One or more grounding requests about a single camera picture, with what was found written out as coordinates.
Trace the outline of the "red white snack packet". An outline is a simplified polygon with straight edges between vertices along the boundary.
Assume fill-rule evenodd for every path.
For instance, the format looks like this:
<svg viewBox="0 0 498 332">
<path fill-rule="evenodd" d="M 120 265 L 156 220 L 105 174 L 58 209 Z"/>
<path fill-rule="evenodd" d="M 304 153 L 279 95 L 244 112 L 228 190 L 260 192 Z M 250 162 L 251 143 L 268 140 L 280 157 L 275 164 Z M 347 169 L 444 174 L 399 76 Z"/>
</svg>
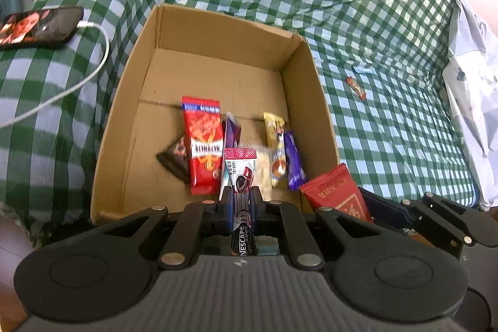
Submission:
<svg viewBox="0 0 498 332">
<path fill-rule="evenodd" d="M 216 100 L 188 96 L 183 96 L 181 103 L 191 192 L 193 195 L 214 195 L 220 187 L 224 142 L 220 104 Z"/>
</svg>

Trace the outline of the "black smartphone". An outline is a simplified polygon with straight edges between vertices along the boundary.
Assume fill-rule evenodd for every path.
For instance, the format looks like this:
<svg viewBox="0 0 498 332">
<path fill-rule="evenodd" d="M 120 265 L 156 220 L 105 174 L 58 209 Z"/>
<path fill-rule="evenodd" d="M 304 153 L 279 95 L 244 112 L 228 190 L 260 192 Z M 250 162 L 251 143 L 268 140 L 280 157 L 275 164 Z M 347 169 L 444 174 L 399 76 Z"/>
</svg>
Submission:
<svg viewBox="0 0 498 332">
<path fill-rule="evenodd" d="M 83 20 L 81 7 L 56 7 L 12 13 L 1 21 L 1 50 L 60 48 Z"/>
</svg>

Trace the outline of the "small red candy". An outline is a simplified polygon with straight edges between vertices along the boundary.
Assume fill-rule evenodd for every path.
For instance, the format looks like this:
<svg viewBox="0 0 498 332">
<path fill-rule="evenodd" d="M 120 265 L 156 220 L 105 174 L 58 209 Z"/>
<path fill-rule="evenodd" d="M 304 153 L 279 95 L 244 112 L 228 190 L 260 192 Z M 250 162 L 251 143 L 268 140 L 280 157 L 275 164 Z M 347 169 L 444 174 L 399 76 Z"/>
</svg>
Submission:
<svg viewBox="0 0 498 332">
<path fill-rule="evenodd" d="M 359 83 L 353 77 L 346 78 L 347 85 L 358 95 L 361 100 L 366 99 L 365 90 L 359 85 Z"/>
</svg>

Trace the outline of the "red nescafe coffee stick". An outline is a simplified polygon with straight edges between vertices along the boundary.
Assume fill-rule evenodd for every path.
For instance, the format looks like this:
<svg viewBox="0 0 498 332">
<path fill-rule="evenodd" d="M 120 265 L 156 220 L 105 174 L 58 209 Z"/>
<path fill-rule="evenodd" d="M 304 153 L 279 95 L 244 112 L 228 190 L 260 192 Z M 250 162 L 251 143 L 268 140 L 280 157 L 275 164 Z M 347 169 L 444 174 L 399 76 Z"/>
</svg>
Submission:
<svg viewBox="0 0 498 332">
<path fill-rule="evenodd" d="M 224 163 L 229 174 L 229 224 L 232 256 L 256 253 L 252 234 L 253 204 L 251 187 L 256 174 L 256 150 L 253 147 L 228 147 L 224 149 Z"/>
</svg>

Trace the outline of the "black cracker packet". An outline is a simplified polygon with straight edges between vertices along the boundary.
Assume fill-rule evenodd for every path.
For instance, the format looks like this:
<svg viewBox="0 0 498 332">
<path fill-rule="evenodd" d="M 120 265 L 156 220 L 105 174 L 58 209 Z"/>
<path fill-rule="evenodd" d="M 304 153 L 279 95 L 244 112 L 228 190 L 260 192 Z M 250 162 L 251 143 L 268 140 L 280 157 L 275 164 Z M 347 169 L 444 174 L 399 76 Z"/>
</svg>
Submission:
<svg viewBox="0 0 498 332">
<path fill-rule="evenodd" d="M 190 183 L 189 157 L 185 136 L 180 136 L 165 150 L 156 154 L 158 162 L 186 185 Z"/>
</svg>

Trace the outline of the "white printed plastic bag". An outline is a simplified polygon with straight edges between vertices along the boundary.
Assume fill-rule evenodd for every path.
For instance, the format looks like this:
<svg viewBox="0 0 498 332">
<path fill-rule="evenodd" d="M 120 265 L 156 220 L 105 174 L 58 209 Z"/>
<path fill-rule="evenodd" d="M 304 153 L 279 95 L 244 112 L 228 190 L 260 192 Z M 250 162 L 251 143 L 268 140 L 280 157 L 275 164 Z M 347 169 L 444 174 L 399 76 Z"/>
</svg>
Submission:
<svg viewBox="0 0 498 332">
<path fill-rule="evenodd" d="M 442 77 L 478 204 L 487 211 L 497 206 L 497 36 L 470 0 L 454 1 Z"/>
</svg>

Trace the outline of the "green checkered sofa cover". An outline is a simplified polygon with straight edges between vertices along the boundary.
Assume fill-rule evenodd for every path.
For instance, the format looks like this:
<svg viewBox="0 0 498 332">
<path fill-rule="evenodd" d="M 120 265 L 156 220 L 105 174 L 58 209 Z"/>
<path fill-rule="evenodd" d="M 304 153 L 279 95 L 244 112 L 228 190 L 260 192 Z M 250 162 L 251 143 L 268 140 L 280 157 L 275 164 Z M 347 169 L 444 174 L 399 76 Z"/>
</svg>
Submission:
<svg viewBox="0 0 498 332">
<path fill-rule="evenodd" d="M 344 163 L 390 200 L 478 202 L 442 98 L 454 0 L 34 4 L 73 6 L 89 28 L 62 49 L 1 53 L 1 213 L 35 245 L 71 222 L 196 199 L 156 159 L 184 131 L 183 96 L 218 101 L 246 145 L 265 143 L 264 112 L 282 116 L 309 178 Z"/>
</svg>

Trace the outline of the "clear rice cracker pack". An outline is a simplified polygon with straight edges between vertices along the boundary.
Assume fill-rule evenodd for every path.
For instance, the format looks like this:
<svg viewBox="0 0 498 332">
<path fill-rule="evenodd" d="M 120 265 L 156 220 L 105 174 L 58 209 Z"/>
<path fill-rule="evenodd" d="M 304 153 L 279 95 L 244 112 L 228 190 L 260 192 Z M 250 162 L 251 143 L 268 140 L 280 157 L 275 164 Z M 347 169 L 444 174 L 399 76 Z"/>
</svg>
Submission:
<svg viewBox="0 0 498 332">
<path fill-rule="evenodd" d="M 252 181 L 253 186 L 257 186 L 265 201 L 271 200 L 272 183 L 270 175 L 271 151 L 264 146 L 251 145 L 256 150 L 256 174 Z"/>
</svg>

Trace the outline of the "yellow candy bar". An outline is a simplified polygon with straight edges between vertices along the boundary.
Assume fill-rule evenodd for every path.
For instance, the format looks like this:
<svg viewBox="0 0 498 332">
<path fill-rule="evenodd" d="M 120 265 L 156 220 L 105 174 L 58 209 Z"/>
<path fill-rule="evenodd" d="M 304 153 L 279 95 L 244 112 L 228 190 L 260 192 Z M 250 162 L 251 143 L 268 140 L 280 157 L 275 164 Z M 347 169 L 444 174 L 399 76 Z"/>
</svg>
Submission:
<svg viewBox="0 0 498 332">
<path fill-rule="evenodd" d="M 268 147 L 271 150 L 270 179 L 272 186 L 278 187 L 280 181 L 287 173 L 284 144 L 285 121 L 282 117 L 269 112 L 263 113 L 263 119 Z"/>
</svg>

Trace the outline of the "light blue sachet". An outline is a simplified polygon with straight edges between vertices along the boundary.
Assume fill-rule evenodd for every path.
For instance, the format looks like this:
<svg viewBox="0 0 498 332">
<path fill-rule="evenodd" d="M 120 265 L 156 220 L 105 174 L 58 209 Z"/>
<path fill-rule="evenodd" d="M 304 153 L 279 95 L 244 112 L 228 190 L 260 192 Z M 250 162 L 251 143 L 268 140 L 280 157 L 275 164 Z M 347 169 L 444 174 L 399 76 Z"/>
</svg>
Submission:
<svg viewBox="0 0 498 332">
<path fill-rule="evenodd" d="M 369 64 L 359 64 L 353 66 L 354 71 L 360 75 L 373 75 L 376 73 L 375 68 Z"/>
</svg>

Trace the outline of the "purple chocolate bar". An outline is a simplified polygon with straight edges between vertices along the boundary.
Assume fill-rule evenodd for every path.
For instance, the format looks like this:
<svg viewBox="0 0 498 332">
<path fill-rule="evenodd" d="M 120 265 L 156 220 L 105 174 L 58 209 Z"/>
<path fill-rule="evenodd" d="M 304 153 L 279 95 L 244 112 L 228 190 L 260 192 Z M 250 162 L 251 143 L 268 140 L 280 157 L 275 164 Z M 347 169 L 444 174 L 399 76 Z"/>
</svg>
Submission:
<svg viewBox="0 0 498 332">
<path fill-rule="evenodd" d="M 293 131 L 284 133 L 284 149 L 288 167 L 288 188 L 298 190 L 307 182 L 307 176 L 301 164 Z"/>
</svg>

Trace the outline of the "purple white wafer pack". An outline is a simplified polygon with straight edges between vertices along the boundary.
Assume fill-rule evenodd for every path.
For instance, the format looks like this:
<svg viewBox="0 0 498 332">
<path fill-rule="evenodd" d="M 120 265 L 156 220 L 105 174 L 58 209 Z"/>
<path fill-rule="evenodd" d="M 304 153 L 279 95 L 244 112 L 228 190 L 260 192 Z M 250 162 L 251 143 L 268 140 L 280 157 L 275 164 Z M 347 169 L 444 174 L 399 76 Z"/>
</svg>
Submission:
<svg viewBox="0 0 498 332">
<path fill-rule="evenodd" d="M 242 126 L 238 119 L 227 112 L 224 120 L 224 149 L 238 147 L 241 141 Z"/>
</svg>

